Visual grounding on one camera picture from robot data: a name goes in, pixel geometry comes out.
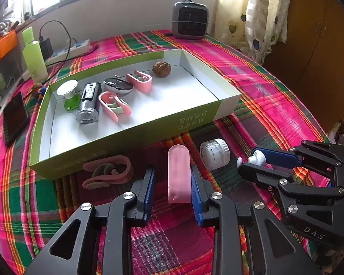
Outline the white knob hook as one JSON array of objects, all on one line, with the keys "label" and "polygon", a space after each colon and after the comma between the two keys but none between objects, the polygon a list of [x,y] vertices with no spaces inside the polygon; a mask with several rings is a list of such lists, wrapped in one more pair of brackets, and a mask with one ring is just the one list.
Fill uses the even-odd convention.
[{"label": "white knob hook", "polygon": [[256,150],[252,156],[248,157],[247,162],[258,166],[265,166],[266,157],[262,151]]}]

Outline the large pink clip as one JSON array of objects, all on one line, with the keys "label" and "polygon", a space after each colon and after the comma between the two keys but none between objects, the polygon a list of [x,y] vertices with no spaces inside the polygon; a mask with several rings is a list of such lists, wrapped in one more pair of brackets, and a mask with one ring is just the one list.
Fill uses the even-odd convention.
[{"label": "large pink clip", "polygon": [[133,177],[130,159],[122,155],[89,161],[82,167],[83,170],[92,172],[92,176],[82,183],[82,187],[87,190],[125,184]]}]

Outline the white ribbed round cap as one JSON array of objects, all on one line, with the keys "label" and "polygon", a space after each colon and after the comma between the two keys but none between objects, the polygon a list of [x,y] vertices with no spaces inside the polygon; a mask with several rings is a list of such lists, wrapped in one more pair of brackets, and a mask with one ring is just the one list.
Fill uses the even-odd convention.
[{"label": "white ribbed round cap", "polygon": [[199,152],[204,166],[210,171],[224,167],[230,161],[229,146],[221,138],[203,142]]}]

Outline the small pink clip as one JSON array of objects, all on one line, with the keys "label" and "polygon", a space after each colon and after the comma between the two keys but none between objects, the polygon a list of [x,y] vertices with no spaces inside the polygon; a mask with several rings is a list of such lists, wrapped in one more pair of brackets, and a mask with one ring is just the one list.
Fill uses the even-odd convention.
[{"label": "small pink clip", "polygon": [[189,150],[173,145],[168,151],[168,202],[188,204],[191,201],[191,165]]}]

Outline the pink clip with green pad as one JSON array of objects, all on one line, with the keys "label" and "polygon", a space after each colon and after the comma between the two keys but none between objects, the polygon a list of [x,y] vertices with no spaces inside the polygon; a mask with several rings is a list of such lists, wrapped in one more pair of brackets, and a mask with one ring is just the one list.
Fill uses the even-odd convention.
[{"label": "pink clip with green pad", "polygon": [[105,91],[99,95],[99,102],[104,112],[115,123],[119,122],[119,115],[130,116],[132,114],[131,107],[119,98],[116,93]]}]

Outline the black cylindrical light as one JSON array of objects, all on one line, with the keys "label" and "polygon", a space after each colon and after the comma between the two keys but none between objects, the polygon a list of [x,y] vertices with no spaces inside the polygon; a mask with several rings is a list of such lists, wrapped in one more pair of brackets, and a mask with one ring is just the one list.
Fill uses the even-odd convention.
[{"label": "black cylindrical light", "polygon": [[98,121],[100,93],[102,89],[99,82],[89,82],[85,85],[76,112],[76,121],[79,124],[91,124]]}]

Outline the black round disc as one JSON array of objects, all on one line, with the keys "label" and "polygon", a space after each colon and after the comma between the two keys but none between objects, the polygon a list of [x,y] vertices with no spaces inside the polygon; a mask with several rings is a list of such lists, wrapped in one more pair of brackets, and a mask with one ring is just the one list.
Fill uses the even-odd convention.
[{"label": "black round disc", "polygon": [[106,78],[103,81],[103,85],[106,91],[113,92],[115,94],[126,95],[133,90],[133,85],[118,76]]}]

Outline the white disc green base holder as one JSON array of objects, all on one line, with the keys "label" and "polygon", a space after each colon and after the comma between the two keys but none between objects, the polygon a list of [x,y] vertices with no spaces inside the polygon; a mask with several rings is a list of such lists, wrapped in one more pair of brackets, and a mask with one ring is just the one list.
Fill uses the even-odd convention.
[{"label": "white disc green base holder", "polygon": [[57,88],[57,95],[65,98],[64,108],[65,110],[71,111],[78,108],[80,103],[80,95],[76,93],[76,87],[78,85],[77,80],[69,80],[64,82],[60,87]]}]

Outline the brown walnut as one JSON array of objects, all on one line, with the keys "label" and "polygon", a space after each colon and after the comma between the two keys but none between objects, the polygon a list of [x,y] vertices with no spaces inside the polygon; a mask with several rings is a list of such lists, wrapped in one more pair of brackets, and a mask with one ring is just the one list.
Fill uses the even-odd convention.
[{"label": "brown walnut", "polygon": [[153,65],[152,71],[158,78],[165,78],[171,73],[171,65],[165,61],[158,61]]}]

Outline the green white cardboard box tray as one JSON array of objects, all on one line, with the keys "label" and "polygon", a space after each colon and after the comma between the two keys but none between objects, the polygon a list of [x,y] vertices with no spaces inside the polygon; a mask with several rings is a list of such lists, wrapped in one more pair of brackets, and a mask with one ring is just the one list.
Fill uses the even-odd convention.
[{"label": "green white cardboard box tray", "polygon": [[[171,65],[171,73],[158,78],[152,71],[158,61]],[[79,124],[75,110],[65,110],[65,98],[59,97],[59,80],[49,85],[42,100],[30,151],[30,168],[48,180],[82,169],[84,163],[114,155],[123,155],[180,133],[200,127],[233,113],[240,92],[215,70],[190,53],[167,50],[120,58],[69,76],[77,80],[76,93],[87,83],[119,76],[125,80],[134,70],[152,77],[152,91],[135,88],[116,94],[132,109],[119,115],[115,123],[99,103],[99,118],[91,124]]]}]

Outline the plaid bed cloth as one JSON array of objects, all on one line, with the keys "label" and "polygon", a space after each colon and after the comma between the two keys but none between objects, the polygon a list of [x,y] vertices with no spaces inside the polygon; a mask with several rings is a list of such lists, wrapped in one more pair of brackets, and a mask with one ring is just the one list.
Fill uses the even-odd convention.
[{"label": "plaid bed cloth", "polygon": [[[174,144],[188,147],[200,164],[203,141],[223,138],[232,157],[247,157],[255,145],[288,149],[302,140],[326,141],[326,134],[309,110],[277,78],[238,50],[217,40],[180,40],[164,30],[131,33],[101,40],[91,54],[64,68],[53,68],[62,78],[122,57],[182,48],[216,70],[235,86],[241,98],[234,113],[219,121],[160,143],[161,152]],[[22,274],[35,255],[66,219],[83,203],[103,204],[128,189],[118,185],[86,191],[87,172],[55,181],[37,175],[29,166],[33,126],[29,125],[11,147],[3,141],[0,124],[0,254],[15,274]],[[167,180],[156,167],[155,198],[148,225],[132,231],[135,274],[209,274],[213,231],[197,225],[191,206],[170,204]]]}]

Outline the blue orange toy charm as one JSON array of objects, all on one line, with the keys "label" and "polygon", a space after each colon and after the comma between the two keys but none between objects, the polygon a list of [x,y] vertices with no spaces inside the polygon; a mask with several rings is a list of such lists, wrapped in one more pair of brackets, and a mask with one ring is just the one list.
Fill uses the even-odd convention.
[{"label": "blue orange toy charm", "polygon": [[45,94],[46,94],[46,87],[45,86],[38,88],[35,92],[35,95],[34,95],[35,101],[38,104],[41,104]]}]

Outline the black smartphone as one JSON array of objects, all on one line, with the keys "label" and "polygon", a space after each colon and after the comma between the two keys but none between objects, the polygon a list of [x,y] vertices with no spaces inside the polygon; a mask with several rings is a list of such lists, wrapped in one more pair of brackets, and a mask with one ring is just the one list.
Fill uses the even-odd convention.
[{"label": "black smartphone", "polygon": [[3,134],[5,146],[10,147],[29,124],[30,117],[21,92],[17,93],[3,109]]}]

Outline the heart pattern curtain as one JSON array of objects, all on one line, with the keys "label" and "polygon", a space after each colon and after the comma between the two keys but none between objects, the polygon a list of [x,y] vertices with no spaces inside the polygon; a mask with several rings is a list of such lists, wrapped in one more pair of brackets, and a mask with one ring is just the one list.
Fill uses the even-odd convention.
[{"label": "heart pattern curtain", "polygon": [[263,64],[277,42],[286,42],[290,0],[218,0],[215,39]]}]

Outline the white power strip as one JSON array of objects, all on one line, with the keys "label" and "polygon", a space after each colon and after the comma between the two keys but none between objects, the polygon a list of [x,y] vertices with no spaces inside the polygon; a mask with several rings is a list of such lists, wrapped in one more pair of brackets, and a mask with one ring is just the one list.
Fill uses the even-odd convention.
[{"label": "white power strip", "polygon": [[[82,42],[75,43],[71,48],[63,48],[62,50],[56,51],[53,55],[44,60],[46,66],[54,65],[57,62],[62,62],[67,57],[67,60],[70,60],[73,57],[77,57],[79,55],[83,55],[87,52],[91,51],[91,43],[89,39],[83,40]],[[28,80],[31,78],[28,69],[22,74],[24,80]]]}]

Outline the grey mini heater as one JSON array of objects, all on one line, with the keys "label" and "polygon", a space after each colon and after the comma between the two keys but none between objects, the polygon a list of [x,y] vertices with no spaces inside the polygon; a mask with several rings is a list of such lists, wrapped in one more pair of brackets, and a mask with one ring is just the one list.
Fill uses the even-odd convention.
[{"label": "grey mini heater", "polygon": [[206,36],[209,10],[192,0],[178,1],[173,7],[172,34],[179,39],[199,40]]}]

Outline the black charger plug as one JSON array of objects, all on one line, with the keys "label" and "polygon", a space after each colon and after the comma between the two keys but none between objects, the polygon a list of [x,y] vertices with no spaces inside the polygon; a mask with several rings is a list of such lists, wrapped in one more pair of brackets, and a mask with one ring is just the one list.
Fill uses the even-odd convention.
[{"label": "black charger plug", "polygon": [[53,48],[50,39],[39,37],[39,46],[41,48],[42,56],[44,60],[49,59],[53,55]]}]

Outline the green lotion bottle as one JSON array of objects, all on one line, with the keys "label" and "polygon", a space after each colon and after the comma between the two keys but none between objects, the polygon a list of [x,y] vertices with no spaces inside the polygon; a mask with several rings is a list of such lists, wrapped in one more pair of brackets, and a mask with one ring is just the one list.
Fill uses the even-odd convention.
[{"label": "green lotion bottle", "polygon": [[40,44],[35,40],[33,28],[29,27],[22,31],[24,49],[22,51],[28,72],[35,83],[47,80],[48,71],[46,69]]}]

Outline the orange tray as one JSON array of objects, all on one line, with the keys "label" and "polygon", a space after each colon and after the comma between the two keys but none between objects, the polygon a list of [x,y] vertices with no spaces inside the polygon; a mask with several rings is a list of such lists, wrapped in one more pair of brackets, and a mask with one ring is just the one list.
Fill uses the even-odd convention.
[{"label": "orange tray", "polygon": [[0,60],[18,45],[17,35],[14,30],[9,31],[0,38]]}]

